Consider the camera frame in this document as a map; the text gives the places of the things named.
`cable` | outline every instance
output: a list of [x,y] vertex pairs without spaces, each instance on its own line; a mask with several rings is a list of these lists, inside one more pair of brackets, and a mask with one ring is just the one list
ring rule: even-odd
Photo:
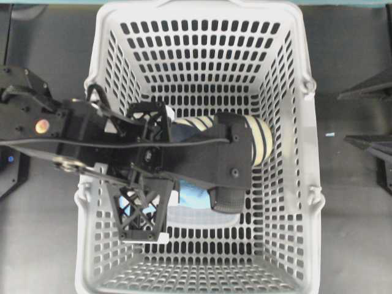
[[113,149],[127,149],[139,147],[183,147],[183,146],[196,146],[207,145],[213,143],[229,143],[230,140],[224,138],[206,139],[193,142],[138,142],[138,143],[100,143],[100,142],[82,142],[70,139],[58,138],[26,138],[16,140],[0,140],[0,146],[12,146],[30,143],[63,143],[69,145],[78,145],[94,148],[113,148]]

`orange light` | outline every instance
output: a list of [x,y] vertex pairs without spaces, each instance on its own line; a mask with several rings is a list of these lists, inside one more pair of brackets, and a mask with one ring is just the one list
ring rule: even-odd
[[36,124],[36,132],[38,134],[44,134],[48,131],[50,127],[50,123],[48,122],[47,119],[40,119],[39,121],[37,121]]

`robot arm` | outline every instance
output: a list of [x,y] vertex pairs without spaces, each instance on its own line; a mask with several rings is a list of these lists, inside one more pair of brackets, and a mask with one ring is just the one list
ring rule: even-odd
[[[121,116],[110,110],[99,85],[87,89],[86,100],[59,102],[29,70],[0,68],[0,147],[105,181],[122,241],[158,240],[179,180],[206,189],[218,212],[242,211],[257,157],[254,130],[249,119],[233,113],[210,120],[205,127],[171,122],[162,102],[132,104]],[[106,132],[108,125],[115,131]],[[264,136],[261,126],[259,131]],[[263,138],[266,157],[270,147]],[[96,163],[108,165],[106,174],[94,171]],[[127,213],[120,196],[129,202]],[[154,212],[144,213],[150,206]]]

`dark table surface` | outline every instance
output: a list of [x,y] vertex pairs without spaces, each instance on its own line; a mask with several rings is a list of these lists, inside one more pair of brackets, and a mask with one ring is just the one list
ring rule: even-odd
[[[44,78],[57,99],[83,97],[98,6],[13,13],[8,64]],[[313,76],[322,214],[320,293],[389,294],[392,197],[373,157],[347,134],[388,134],[391,102],[337,101],[339,91],[391,64],[385,9],[302,7]],[[334,132],[334,137],[326,133]],[[32,160],[29,181],[0,200],[0,293],[75,293],[78,178]]]

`basket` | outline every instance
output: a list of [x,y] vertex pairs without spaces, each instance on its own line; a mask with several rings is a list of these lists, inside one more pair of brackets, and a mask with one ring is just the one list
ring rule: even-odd
[[[90,83],[102,85],[120,113],[132,102],[161,100],[177,118],[218,111],[260,117],[274,148],[252,169],[240,217],[207,227],[179,227],[174,220],[167,244],[120,242],[105,184],[82,176],[75,195],[79,294],[318,292],[325,199],[315,81],[296,6],[106,4],[97,16]],[[96,168],[105,172],[103,165]]]

